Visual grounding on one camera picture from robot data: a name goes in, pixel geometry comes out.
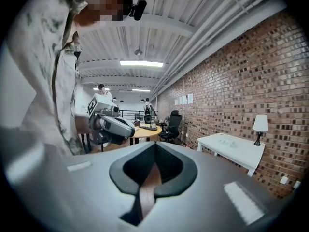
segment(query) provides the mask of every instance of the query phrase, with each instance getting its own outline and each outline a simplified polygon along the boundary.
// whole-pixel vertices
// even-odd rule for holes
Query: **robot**
[[[157,116],[153,106],[150,104],[149,99],[146,98],[146,102],[143,105],[144,107],[144,121],[146,124],[151,124],[151,117]]]
[[[119,107],[107,97],[95,94],[88,105],[88,113],[89,127],[93,130],[92,141],[96,145],[120,145],[135,133],[134,124],[120,117]]]

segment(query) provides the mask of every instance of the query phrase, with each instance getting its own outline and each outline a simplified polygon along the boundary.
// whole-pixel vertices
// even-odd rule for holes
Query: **black office chair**
[[[159,137],[167,142],[173,142],[179,135],[178,127],[182,118],[183,117],[178,113],[177,110],[172,111],[169,117],[168,129],[167,131],[159,134]]]

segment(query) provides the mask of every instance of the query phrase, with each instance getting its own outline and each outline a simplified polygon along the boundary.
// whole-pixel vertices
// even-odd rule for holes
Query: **table lamp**
[[[260,137],[262,132],[268,131],[268,120],[266,114],[259,114],[255,117],[254,125],[252,127],[253,130],[257,131],[257,140],[254,143],[256,146],[260,146]]]

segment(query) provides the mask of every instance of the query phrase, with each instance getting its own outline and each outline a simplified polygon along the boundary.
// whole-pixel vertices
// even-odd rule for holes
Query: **electrical outlet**
[[[281,178],[280,183],[285,185],[285,184],[288,182],[288,180],[289,180],[288,177],[283,176],[283,177]]]
[[[294,189],[298,188],[299,185],[300,185],[300,183],[301,183],[300,181],[296,181],[296,183],[295,183],[295,185],[293,186],[293,188],[294,188]]]

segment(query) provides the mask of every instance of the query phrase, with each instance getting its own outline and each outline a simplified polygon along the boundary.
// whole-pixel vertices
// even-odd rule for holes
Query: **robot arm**
[[[120,117],[119,107],[108,98],[95,94],[88,105],[89,127],[93,130],[93,143],[120,145],[132,137],[135,127],[132,122]]]

